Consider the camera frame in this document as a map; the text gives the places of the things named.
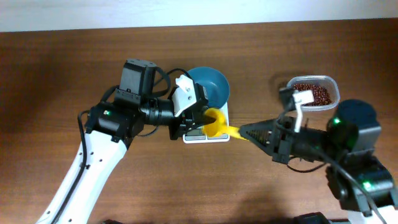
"white bracket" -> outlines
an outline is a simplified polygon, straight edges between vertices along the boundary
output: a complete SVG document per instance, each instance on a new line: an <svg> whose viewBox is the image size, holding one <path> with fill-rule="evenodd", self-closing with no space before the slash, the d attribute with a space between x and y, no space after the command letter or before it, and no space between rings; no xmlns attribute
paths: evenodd
<svg viewBox="0 0 398 224"><path fill-rule="evenodd" d="M178 117L185 109L197 102L197 96L192 79L181 75L180 78L175 79L175 83L179 88L172 95L172 100L174 104L174 116Z"/></svg>
<svg viewBox="0 0 398 224"><path fill-rule="evenodd" d="M300 132L301 122L303 120L303 111L301 105L314 102L312 90L297 91L293 93L294 105L297 111L296 123L294 125L294 131Z"/></svg>

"white container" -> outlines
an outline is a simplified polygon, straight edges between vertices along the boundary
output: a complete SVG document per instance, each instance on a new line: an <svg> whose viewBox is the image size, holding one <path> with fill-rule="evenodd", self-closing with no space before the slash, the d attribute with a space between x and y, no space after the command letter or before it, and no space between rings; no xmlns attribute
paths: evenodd
<svg viewBox="0 0 398 224"><path fill-rule="evenodd" d="M323 111L329 110L337 106L340 101L340 93L338 92L337 83L334 79L326 75L306 75L302 77L292 78L287 83L287 87L293 88L295 84L312 84L325 87L330 95L331 104L325 106L302 106L303 111Z"/></svg>

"table surface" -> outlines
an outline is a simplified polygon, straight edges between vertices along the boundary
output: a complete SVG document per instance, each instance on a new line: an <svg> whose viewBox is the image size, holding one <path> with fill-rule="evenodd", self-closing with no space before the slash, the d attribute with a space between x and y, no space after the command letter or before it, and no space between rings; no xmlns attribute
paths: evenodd
<svg viewBox="0 0 398 224"><path fill-rule="evenodd" d="M45 211L79 146L76 115L119 84L127 58L218 69L235 126L275 118L277 87L292 77L328 75L342 100L377 110L376 155L396 180L397 39L398 19L2 33L0 222L34 223ZM324 129L332 114L305 118ZM310 212L346 217L324 169L298 174L249 142L184 144L160 128L133 141L89 223L254 223Z"/></svg>

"green indicator light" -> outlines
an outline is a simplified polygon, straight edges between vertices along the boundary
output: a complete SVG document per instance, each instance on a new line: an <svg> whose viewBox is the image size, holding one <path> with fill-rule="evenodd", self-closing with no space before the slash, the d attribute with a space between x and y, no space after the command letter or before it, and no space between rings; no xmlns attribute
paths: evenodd
<svg viewBox="0 0 398 224"><path fill-rule="evenodd" d="M338 123L340 123L341 121L340 121L340 119L335 118L335 119L333 120L333 122L334 122L334 124L338 124Z"/></svg>
<svg viewBox="0 0 398 224"><path fill-rule="evenodd" d="M372 184L368 181L362 183L365 190L370 190L372 188Z"/></svg>

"container of beans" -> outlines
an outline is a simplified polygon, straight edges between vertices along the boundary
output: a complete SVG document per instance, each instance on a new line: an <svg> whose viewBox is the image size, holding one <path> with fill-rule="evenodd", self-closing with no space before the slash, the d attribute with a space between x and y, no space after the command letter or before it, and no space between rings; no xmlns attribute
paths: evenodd
<svg viewBox="0 0 398 224"><path fill-rule="evenodd" d="M295 77L287 83L287 87L298 91L312 90L315 102L303 105L303 111L323 111L337 106L340 101L337 83L326 75L306 75Z"/></svg>

